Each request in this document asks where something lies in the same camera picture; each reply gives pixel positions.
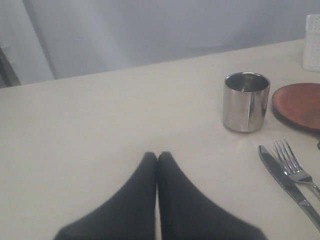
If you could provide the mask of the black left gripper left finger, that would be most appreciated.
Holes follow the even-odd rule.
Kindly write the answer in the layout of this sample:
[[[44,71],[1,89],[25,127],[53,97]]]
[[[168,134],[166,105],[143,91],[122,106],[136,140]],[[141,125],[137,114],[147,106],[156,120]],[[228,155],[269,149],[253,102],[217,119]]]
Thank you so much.
[[[154,240],[157,157],[146,152],[127,182],[94,211],[64,226],[57,240]]]

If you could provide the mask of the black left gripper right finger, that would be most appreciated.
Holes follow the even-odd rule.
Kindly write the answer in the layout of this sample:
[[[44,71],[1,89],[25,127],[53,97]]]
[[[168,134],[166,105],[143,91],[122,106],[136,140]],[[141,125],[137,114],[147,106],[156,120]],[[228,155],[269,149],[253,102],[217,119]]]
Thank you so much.
[[[164,240],[264,240],[257,227],[207,198],[187,178],[170,152],[157,161],[161,237]]]

